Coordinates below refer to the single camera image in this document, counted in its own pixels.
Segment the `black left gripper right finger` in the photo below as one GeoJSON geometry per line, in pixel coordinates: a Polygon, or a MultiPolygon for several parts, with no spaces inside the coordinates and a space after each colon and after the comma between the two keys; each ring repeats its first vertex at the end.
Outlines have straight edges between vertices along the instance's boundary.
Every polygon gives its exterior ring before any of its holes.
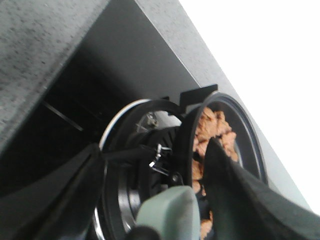
{"type": "Polygon", "coordinates": [[[318,240],[320,218],[276,193],[235,162],[228,164],[227,212],[216,240],[318,240]]]}

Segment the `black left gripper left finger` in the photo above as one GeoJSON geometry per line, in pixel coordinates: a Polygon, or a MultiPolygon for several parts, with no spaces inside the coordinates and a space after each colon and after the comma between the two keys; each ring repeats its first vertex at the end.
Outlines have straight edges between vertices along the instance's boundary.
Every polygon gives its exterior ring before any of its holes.
{"type": "Polygon", "coordinates": [[[90,144],[35,183],[0,199],[2,240],[84,240],[100,198],[105,161],[90,144]]]}

